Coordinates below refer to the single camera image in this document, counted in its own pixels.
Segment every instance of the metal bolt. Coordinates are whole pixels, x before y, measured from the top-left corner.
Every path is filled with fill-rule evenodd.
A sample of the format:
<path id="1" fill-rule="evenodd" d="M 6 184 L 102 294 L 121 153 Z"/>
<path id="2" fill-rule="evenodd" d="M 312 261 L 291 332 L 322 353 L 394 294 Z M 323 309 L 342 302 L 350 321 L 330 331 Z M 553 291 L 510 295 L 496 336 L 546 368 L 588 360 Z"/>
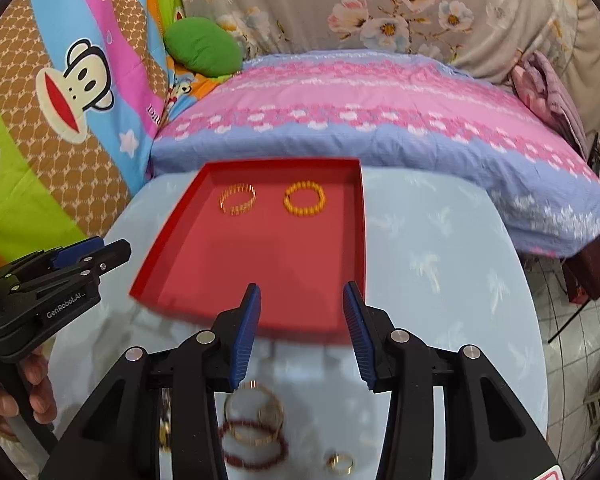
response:
<path id="1" fill-rule="evenodd" d="M 216 334 L 211 332 L 211 330 L 203 330 L 196 336 L 196 341 L 201 345 L 208 345 L 212 343 L 216 339 Z"/>
<path id="2" fill-rule="evenodd" d="M 469 359 L 477 359 L 480 357 L 480 349 L 474 345 L 467 345 L 462 349 L 462 353 L 466 355 Z"/>
<path id="3" fill-rule="evenodd" d="M 126 351 L 125 357 L 127 361 L 138 361 L 144 355 L 144 351 L 138 347 L 134 346 Z"/>
<path id="4" fill-rule="evenodd" d="M 409 332 L 406 330 L 394 330 L 391 332 L 391 339 L 397 343 L 406 343 L 409 340 Z"/>

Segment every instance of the yellow beaded bracelet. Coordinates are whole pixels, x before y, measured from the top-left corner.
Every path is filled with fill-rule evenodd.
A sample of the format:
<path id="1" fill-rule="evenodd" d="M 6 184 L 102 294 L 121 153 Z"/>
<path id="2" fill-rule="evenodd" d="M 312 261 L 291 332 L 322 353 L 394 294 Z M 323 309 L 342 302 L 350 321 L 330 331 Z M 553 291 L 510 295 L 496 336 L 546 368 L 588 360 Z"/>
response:
<path id="1" fill-rule="evenodd" d="M 296 207 L 291 203 L 291 195 L 299 189 L 313 189 L 318 194 L 318 203 L 312 207 Z M 327 199 L 324 196 L 324 190 L 320 184 L 311 182 L 309 180 L 303 180 L 302 182 L 296 182 L 288 187 L 285 191 L 285 208 L 292 215 L 296 216 L 313 216 L 317 215 L 324 209 L 324 205 L 327 203 Z"/>
<path id="2" fill-rule="evenodd" d="M 234 193 L 240 193 L 241 191 L 246 191 L 251 193 L 251 198 L 247 200 L 244 204 L 234 205 L 229 208 L 229 214 L 232 216 L 239 215 L 241 213 L 246 213 L 249 209 L 253 207 L 253 204 L 256 202 L 256 190 L 253 189 L 251 184 L 234 184 L 233 186 L 229 186 L 226 190 L 222 192 L 220 195 L 220 209 L 223 213 L 227 213 L 227 208 L 224 205 L 224 201 L 229 198 Z"/>

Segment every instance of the green cushion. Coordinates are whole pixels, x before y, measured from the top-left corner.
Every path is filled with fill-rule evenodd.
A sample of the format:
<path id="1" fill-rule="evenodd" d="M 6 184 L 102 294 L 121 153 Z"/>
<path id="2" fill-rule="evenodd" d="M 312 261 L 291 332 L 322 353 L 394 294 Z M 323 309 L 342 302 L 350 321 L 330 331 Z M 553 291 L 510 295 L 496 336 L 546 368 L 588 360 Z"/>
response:
<path id="1" fill-rule="evenodd" d="M 174 60 L 207 77 L 242 69 L 242 53 L 231 35 L 206 18 L 183 18 L 164 33 L 164 44 Z"/>

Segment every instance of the light blue tablecloth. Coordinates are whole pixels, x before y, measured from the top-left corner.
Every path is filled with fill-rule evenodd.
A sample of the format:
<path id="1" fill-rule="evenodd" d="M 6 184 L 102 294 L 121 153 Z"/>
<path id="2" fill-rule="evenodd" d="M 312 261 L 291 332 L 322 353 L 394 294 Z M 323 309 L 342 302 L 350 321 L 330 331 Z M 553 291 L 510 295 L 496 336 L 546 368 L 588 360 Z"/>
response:
<path id="1" fill-rule="evenodd" d="M 128 264 L 103 276 L 102 302 L 58 334 L 50 376 L 59 434 L 126 348 L 173 348 L 197 330 L 128 296 L 144 256 L 192 178 L 172 174 L 150 182 L 107 235 L 109 242 L 126 238 L 133 254 Z M 431 346 L 453 351 L 468 343 L 479 346 L 544 433 L 547 387 L 535 309 L 487 194 L 455 177 L 378 168 L 363 169 L 363 187 L 366 302 Z M 229 468 L 231 480 L 326 480 L 333 477 L 323 467 L 330 450 L 355 458 L 350 478 L 375 478 L 389 396 L 368 391 L 351 348 L 257 339 L 247 378 L 266 384 L 282 400 L 290 455 L 259 475 Z M 223 400 L 218 395 L 219 406 Z M 440 391 L 435 400 L 432 477 L 442 479 Z"/>

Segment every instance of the monkey ear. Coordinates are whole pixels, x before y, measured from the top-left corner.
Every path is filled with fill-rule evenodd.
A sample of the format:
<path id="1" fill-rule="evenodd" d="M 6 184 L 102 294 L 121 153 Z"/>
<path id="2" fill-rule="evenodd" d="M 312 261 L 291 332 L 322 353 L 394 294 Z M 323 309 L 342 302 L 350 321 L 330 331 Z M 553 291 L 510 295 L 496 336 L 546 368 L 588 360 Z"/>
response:
<path id="1" fill-rule="evenodd" d="M 101 112 L 111 110 L 113 108 L 113 92 L 109 90 L 99 101 L 93 104 L 93 107 Z"/>
<path id="2" fill-rule="evenodd" d="M 91 46 L 89 40 L 78 40 L 69 48 L 69 52 L 66 54 L 66 65 L 71 66 L 74 60 L 80 56 L 85 50 Z"/>

